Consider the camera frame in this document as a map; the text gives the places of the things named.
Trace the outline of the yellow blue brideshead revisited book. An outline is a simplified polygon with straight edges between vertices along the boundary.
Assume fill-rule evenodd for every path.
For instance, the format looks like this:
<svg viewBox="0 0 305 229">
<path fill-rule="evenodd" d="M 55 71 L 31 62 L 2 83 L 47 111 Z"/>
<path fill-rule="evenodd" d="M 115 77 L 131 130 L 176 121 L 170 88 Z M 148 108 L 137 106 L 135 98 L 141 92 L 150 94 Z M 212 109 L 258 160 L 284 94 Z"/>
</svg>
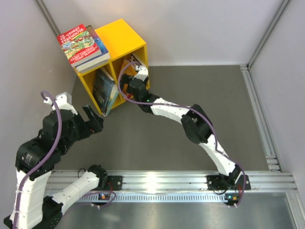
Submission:
<svg viewBox="0 0 305 229">
<path fill-rule="evenodd" d="M 118 87 L 116 85 L 114 85 L 112 87 L 112 90 L 109 92 L 109 95 L 107 95 L 107 97 L 105 99 L 104 108 L 103 108 L 103 112 L 102 112 L 104 116 L 107 116 L 109 114 L 118 95 L 119 95 Z"/>
</svg>

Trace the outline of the yellow blue 169-storey treehouse book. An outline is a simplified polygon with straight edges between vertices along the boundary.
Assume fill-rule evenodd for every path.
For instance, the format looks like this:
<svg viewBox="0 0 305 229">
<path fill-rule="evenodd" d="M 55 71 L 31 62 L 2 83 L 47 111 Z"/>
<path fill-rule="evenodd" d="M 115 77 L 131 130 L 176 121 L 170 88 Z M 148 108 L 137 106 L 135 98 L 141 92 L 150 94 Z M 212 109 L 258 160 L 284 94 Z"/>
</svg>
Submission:
<svg viewBox="0 0 305 229">
<path fill-rule="evenodd" d="M 131 53 L 130 59 L 131 62 L 138 62 L 140 65 L 146 66 L 145 62 L 141 60 L 141 58 L 135 54 Z"/>
</svg>

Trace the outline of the dark blue nineteen eighty-four book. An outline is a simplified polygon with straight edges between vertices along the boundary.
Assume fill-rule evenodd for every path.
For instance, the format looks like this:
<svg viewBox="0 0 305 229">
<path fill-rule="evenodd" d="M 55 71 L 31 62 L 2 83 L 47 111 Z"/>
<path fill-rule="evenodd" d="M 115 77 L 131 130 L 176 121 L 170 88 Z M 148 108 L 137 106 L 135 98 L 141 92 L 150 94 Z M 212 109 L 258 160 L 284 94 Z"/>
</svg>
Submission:
<svg viewBox="0 0 305 229">
<path fill-rule="evenodd" d="M 101 112 L 103 112 L 105 99 L 114 85 L 116 85 L 115 80 L 104 67 L 96 70 L 92 94 Z"/>
</svg>

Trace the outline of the blue orange gradient cover book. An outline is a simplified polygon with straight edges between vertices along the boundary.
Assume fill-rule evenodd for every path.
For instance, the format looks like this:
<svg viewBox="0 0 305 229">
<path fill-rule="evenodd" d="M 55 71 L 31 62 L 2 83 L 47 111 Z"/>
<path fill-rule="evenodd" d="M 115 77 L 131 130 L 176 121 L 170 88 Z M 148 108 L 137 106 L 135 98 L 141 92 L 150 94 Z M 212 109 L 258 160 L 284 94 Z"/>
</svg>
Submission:
<svg viewBox="0 0 305 229">
<path fill-rule="evenodd" d="M 80 73 L 90 71 L 101 64 L 107 63 L 110 59 L 110 53 L 99 35 L 96 33 L 95 29 L 91 25 L 87 26 L 86 29 L 99 49 L 95 53 L 90 54 L 85 62 L 75 67 L 75 69 Z"/>
</svg>

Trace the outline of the red 13-storey treehouse book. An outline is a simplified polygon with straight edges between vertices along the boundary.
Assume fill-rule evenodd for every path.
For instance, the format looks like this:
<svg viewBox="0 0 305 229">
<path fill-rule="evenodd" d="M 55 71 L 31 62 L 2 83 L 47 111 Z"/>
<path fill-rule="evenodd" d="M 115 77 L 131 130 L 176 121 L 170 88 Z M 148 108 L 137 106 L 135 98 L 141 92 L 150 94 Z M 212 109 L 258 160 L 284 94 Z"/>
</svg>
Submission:
<svg viewBox="0 0 305 229">
<path fill-rule="evenodd" d="M 72 67 L 82 64 L 99 49 L 83 24 L 58 35 L 57 40 Z"/>
</svg>

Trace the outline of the green cover paperback book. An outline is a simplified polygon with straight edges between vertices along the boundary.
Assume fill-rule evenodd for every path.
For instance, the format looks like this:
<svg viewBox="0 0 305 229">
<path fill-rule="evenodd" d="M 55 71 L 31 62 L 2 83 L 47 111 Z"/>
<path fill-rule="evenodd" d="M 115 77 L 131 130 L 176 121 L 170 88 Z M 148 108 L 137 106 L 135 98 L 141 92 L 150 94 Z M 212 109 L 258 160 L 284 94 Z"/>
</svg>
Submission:
<svg viewBox="0 0 305 229">
<path fill-rule="evenodd" d="M 125 92 L 124 94 L 126 95 L 126 97 L 127 97 L 128 99 L 131 99 L 131 98 L 132 98 L 132 94 L 127 93 L 127 92 Z"/>
</svg>

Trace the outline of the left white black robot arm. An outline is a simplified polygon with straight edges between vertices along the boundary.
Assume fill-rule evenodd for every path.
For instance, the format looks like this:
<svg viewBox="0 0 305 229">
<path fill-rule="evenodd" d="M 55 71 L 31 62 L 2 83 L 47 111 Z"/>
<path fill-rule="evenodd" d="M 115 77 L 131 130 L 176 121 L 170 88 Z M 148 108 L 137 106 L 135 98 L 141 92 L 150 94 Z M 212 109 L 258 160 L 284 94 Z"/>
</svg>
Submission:
<svg viewBox="0 0 305 229">
<path fill-rule="evenodd" d="M 92 165 L 77 181 L 61 192 L 45 196 L 47 181 L 55 165 L 71 146 L 99 133 L 104 119 L 89 105 L 83 106 L 88 116 L 60 109 L 43 118 L 38 136 L 22 144 L 16 154 L 17 190 L 13 212 L 3 223 L 10 229 L 53 229 L 78 199 L 93 189 L 107 186 L 108 172 Z"/>
</svg>

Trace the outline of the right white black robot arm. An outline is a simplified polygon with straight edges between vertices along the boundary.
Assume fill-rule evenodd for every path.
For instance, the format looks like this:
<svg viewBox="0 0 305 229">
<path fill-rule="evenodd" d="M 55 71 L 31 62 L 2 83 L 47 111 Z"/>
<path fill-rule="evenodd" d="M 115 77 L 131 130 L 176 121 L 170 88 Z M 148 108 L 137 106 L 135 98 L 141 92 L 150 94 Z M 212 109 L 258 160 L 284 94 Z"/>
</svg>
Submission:
<svg viewBox="0 0 305 229">
<path fill-rule="evenodd" d="M 219 172 L 216 182 L 210 186 L 211 190 L 234 189 L 238 185 L 245 189 L 244 170 L 221 148 L 212 122 L 199 105 L 189 107 L 168 102 L 150 93 L 146 89 L 146 81 L 135 77 L 129 81 L 127 92 L 133 95 L 135 103 L 144 112 L 163 116 L 181 124 L 187 138 L 206 151 Z"/>
</svg>

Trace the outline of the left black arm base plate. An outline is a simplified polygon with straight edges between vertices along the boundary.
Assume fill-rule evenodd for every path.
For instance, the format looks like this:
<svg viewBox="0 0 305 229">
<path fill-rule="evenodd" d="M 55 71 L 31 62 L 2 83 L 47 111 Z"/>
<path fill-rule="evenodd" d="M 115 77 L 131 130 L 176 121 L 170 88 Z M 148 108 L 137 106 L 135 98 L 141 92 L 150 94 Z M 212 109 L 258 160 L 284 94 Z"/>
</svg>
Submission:
<svg viewBox="0 0 305 229">
<path fill-rule="evenodd" d="M 105 185 L 98 186 L 94 191 L 121 191 L 122 190 L 122 176 L 108 176 Z"/>
</svg>

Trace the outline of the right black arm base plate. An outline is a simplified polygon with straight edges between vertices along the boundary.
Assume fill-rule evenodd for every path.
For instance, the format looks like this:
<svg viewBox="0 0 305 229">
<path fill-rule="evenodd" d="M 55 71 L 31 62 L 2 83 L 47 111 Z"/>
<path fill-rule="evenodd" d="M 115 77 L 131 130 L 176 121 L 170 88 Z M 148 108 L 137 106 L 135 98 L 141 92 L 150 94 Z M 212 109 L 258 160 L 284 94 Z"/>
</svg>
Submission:
<svg viewBox="0 0 305 229">
<path fill-rule="evenodd" d="M 208 190 L 211 191 L 220 191 L 220 190 L 237 190 L 239 187 L 244 187 L 244 178 L 241 176 L 238 181 L 228 181 L 220 175 L 209 175 L 206 177 Z"/>
</svg>

